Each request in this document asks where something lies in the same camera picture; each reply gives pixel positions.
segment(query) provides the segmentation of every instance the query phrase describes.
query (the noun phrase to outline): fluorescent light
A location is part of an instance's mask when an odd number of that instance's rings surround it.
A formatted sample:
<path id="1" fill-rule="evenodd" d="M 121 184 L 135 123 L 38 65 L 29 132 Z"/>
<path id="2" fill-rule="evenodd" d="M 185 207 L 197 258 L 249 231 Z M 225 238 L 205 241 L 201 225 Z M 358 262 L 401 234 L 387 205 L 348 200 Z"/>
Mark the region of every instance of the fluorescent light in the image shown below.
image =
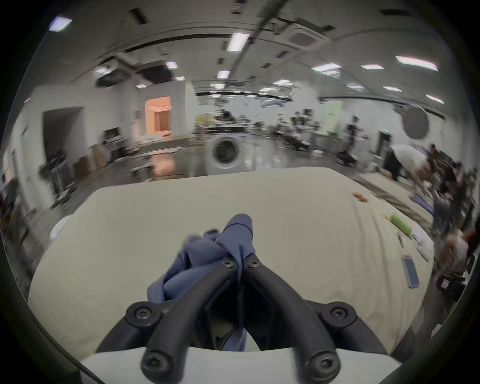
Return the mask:
<path id="1" fill-rule="evenodd" d="M 334 69 L 331 69 L 329 71 L 322 72 L 324 75 L 336 75 L 337 73 L 340 73 L 339 71 L 336 71 Z"/>
<path id="2" fill-rule="evenodd" d="M 167 61 L 165 65 L 168 67 L 168 69 L 177 69 L 179 67 L 174 61 Z"/>
<path id="3" fill-rule="evenodd" d="M 240 33 L 235 32 L 230 39 L 230 43 L 228 45 L 227 51 L 228 52 L 241 52 L 243 46 L 248 40 L 248 33 Z"/>
<path id="4" fill-rule="evenodd" d="M 278 88 L 271 88 L 271 87 L 264 87 L 260 89 L 258 92 L 276 92 Z"/>
<path id="5" fill-rule="evenodd" d="M 388 86 L 384 85 L 384 88 L 388 89 L 389 91 L 402 92 L 402 90 L 398 89 L 397 87 L 388 87 Z"/>
<path id="6" fill-rule="evenodd" d="M 71 22 L 71 19 L 57 16 L 55 19 L 53 19 L 48 29 L 52 32 L 60 32 L 63 31 Z"/>
<path id="7" fill-rule="evenodd" d="M 95 72 L 104 74 L 104 73 L 108 72 L 108 68 L 106 68 L 106 67 L 100 67 L 100 68 L 96 69 Z"/>
<path id="8" fill-rule="evenodd" d="M 312 69 L 317 72 L 325 72 L 325 71 L 329 71 L 330 69 L 337 69 L 337 68 L 341 68 L 341 66 L 335 63 L 328 63 L 328 64 L 312 67 Z"/>
<path id="9" fill-rule="evenodd" d="M 210 86 L 212 88 L 216 88 L 216 89 L 223 89 L 225 88 L 225 84 L 223 83 L 211 83 Z"/>
<path id="10" fill-rule="evenodd" d="M 282 79 L 282 80 L 278 80 L 274 83 L 272 83 L 273 85 L 286 85 L 286 84 L 293 84 L 290 80 L 286 80 L 286 79 Z"/>
<path id="11" fill-rule="evenodd" d="M 218 71 L 218 74 L 216 75 L 217 79 L 228 79 L 228 75 L 230 74 L 230 71 Z"/>
<path id="12" fill-rule="evenodd" d="M 437 66 L 430 61 L 416 59 L 414 57 L 406 57 L 406 56 L 395 56 L 395 57 L 402 64 L 416 65 L 417 67 L 428 68 L 438 72 Z"/>
<path id="13" fill-rule="evenodd" d="M 361 67 L 363 69 L 384 69 L 381 65 L 378 64 L 364 64 Z"/>
<path id="14" fill-rule="evenodd" d="M 434 101 L 438 101 L 440 104 L 445 104 L 444 101 L 442 99 L 439 99 L 438 97 L 427 95 L 427 94 L 425 94 L 425 96 L 427 96 L 429 99 L 432 99 Z"/>

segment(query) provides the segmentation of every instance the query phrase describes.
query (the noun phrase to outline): phone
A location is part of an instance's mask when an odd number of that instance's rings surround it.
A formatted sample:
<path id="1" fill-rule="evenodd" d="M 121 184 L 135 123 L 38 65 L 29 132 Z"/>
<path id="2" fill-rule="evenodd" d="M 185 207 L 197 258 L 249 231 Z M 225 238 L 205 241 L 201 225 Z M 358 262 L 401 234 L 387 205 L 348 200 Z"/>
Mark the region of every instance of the phone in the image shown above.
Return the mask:
<path id="1" fill-rule="evenodd" d="M 407 274 L 408 286 L 410 288 L 417 288 L 420 285 L 420 281 L 411 256 L 403 255 L 403 266 Z"/>

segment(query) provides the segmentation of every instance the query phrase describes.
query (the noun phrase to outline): table surface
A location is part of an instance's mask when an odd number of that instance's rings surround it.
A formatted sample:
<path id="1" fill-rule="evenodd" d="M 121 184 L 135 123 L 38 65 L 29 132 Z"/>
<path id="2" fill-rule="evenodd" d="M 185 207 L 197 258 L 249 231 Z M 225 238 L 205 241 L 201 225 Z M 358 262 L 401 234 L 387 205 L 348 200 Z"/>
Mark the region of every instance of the table surface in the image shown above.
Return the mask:
<path id="1" fill-rule="evenodd" d="M 370 200 L 352 196 L 360 192 Z M 327 168 L 287 168 L 107 187 L 93 193 L 45 252 L 29 304 L 73 356 L 92 354 L 127 307 L 171 265 L 190 234 L 253 221 L 259 259 L 302 297 L 351 304 L 388 352 L 420 308 L 432 263 L 385 216 L 397 212 Z M 406 221 L 410 219 L 400 214 Z M 407 286 L 410 254 L 420 287 Z"/>

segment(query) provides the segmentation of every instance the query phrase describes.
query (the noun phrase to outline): screw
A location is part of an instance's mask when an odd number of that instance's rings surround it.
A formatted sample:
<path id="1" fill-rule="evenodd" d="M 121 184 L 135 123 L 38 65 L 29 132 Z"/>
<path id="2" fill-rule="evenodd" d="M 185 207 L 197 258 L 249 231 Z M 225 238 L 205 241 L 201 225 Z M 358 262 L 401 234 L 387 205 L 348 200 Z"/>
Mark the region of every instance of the screw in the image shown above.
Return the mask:
<path id="1" fill-rule="evenodd" d="M 310 360 L 310 374 L 317 379 L 333 378 L 338 374 L 339 370 L 340 361 L 333 353 L 321 353 Z"/>
<path id="2" fill-rule="evenodd" d="M 333 308 L 330 311 L 330 315 L 336 319 L 345 319 L 347 317 L 347 311 L 343 308 Z"/>
<path id="3" fill-rule="evenodd" d="M 143 360 L 142 368 L 150 375 L 165 376 L 170 372 L 170 363 L 163 353 L 149 352 Z"/>
<path id="4" fill-rule="evenodd" d="M 135 311 L 135 317 L 139 320 L 148 319 L 151 314 L 152 314 L 152 311 L 149 310 L 147 307 L 142 307 Z"/>
<path id="5" fill-rule="evenodd" d="M 260 262 L 258 260 L 252 260 L 247 264 L 249 268 L 255 268 L 255 267 L 258 267 L 259 265 L 260 265 Z"/>
<path id="6" fill-rule="evenodd" d="M 225 260 L 225 261 L 222 262 L 222 265 L 224 265 L 227 268 L 231 268 L 231 267 L 234 266 L 234 263 L 230 260 Z"/>

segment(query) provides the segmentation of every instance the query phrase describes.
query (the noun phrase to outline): orange object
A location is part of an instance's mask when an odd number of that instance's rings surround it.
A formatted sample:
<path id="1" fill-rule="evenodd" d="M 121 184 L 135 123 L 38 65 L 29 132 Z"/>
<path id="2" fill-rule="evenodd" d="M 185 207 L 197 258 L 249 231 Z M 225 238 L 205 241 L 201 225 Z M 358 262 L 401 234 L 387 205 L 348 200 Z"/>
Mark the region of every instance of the orange object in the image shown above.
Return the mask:
<path id="1" fill-rule="evenodd" d="M 368 203 L 368 198 L 363 196 L 361 193 L 354 192 L 354 193 L 352 193 L 352 195 L 353 195 L 353 197 L 356 197 L 359 201 L 361 201 L 363 203 Z"/>

